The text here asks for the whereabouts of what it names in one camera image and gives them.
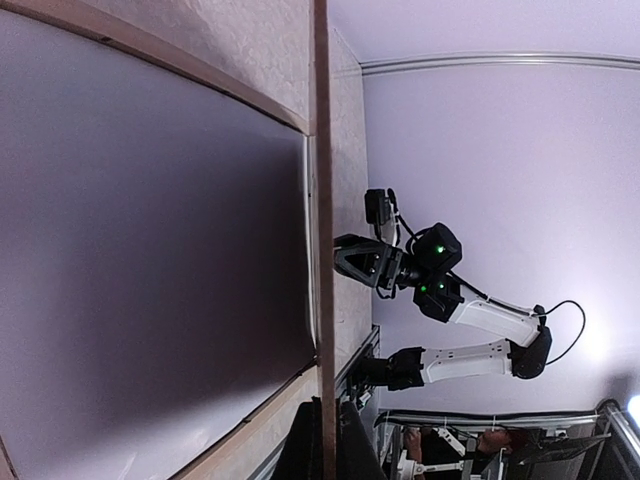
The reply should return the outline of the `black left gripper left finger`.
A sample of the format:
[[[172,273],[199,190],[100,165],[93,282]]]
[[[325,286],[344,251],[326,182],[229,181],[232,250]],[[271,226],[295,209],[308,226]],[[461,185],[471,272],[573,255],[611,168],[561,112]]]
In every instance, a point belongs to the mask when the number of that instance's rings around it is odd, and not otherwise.
[[[312,397],[296,412],[282,450],[282,478],[321,479],[323,475],[321,400]]]

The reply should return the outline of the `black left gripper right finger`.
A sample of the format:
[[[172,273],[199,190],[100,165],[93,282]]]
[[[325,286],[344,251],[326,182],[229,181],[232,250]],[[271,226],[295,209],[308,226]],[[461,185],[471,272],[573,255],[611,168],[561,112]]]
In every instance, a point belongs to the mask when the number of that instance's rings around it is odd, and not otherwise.
[[[338,409],[336,455],[338,480],[385,479],[360,415],[350,401],[341,403]]]

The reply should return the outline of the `brown hardboard backing panel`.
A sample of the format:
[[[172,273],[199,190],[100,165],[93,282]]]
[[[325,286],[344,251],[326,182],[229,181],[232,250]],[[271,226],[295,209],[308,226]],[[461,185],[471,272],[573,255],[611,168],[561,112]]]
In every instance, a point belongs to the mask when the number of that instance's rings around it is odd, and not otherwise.
[[[314,98],[318,256],[318,366],[322,411],[323,477],[337,477],[335,323],[333,296],[333,206],[328,3],[314,1]]]

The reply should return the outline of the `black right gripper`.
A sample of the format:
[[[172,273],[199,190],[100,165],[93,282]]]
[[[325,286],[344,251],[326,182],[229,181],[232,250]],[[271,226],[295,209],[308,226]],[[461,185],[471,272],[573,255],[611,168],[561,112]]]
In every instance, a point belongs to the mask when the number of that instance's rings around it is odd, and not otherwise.
[[[380,240],[344,234],[333,240],[337,273],[370,288],[377,287],[383,300],[394,299],[398,290],[415,288],[425,271],[414,257]]]

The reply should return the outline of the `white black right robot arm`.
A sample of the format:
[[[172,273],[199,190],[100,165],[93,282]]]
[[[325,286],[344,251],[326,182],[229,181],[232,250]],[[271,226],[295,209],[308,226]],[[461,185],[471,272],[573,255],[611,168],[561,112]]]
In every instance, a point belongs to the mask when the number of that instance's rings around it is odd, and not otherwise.
[[[425,317],[473,327],[496,338],[483,345],[409,347],[388,358],[368,357],[357,368],[362,383],[400,391],[489,374],[530,380],[545,370],[552,336],[544,308],[511,306],[456,276],[452,269],[462,259],[462,245],[444,224],[412,235],[405,248],[345,234],[335,239],[333,258],[337,273],[375,290],[383,299],[410,289]]]

